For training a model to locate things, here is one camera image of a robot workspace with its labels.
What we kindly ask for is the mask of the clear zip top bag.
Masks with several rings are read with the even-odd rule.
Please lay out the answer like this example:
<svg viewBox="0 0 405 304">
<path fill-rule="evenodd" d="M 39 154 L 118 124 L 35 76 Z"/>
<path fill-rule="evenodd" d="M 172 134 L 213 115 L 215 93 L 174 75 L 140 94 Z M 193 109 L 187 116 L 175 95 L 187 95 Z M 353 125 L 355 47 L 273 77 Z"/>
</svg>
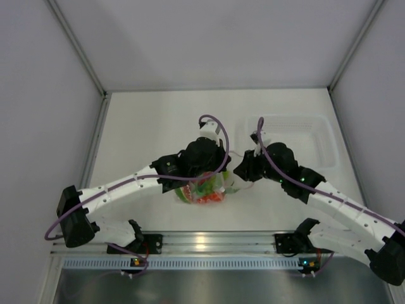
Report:
<svg viewBox="0 0 405 304">
<path fill-rule="evenodd" d="M 188 182 L 186 186 L 175 189 L 177 199 L 183 203 L 205 205 L 220 203 L 231 194 L 253 187 L 254 182 L 244 181 L 233 173 L 235 165 L 229 165 L 226 171 L 217 173 L 210 178 Z"/>
</svg>

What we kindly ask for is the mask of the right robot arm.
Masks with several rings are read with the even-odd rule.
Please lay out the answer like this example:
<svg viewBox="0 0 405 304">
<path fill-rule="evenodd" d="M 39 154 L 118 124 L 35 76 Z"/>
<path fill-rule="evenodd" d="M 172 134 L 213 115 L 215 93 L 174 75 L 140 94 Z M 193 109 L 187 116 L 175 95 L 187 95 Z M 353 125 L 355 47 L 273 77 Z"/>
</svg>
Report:
<svg viewBox="0 0 405 304">
<path fill-rule="evenodd" d="M 314 247 L 357 260 L 381 280 L 394 286 L 404 282 L 404 224 L 385 218 L 337 190 L 324 176 L 300 166 L 284 143 L 264 150 L 247 150 L 234 174 L 243 181 L 268 179 L 284 192 L 315 208 L 345 228 L 334 229 L 308 218 L 297 229 L 295 242 L 302 251 Z"/>
</svg>

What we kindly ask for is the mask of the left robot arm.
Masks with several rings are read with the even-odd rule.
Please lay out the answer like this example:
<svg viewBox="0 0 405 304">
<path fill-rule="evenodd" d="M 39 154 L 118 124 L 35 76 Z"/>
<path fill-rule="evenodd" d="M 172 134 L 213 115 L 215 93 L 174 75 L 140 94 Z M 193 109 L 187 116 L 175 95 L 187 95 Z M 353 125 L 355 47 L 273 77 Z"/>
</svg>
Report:
<svg viewBox="0 0 405 304">
<path fill-rule="evenodd" d="M 99 237 L 102 242 L 138 252 L 143 236 L 135 220 L 114 222 L 110 211 L 155 194 L 180 189 L 226 170 L 231 157 L 220 141 L 199 137 L 178 153 L 165 155 L 140 171 L 103 186 L 64 188 L 56 209 L 65 246 L 76 248 Z"/>
</svg>

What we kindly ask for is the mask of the green fake grapes bunch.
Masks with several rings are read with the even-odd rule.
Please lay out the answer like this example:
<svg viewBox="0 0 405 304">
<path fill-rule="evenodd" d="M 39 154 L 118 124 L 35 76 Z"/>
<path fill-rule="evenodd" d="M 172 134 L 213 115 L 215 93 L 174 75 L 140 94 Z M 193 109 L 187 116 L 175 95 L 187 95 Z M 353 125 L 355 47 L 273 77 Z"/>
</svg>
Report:
<svg viewBox="0 0 405 304">
<path fill-rule="evenodd" d="M 202 179 L 191 182 L 194 192 L 198 196 L 205 196 L 211 193 L 224 193 L 227 186 L 229 172 L 223 171 L 215 175 L 212 172 L 205 172 L 200 177 Z"/>
</svg>

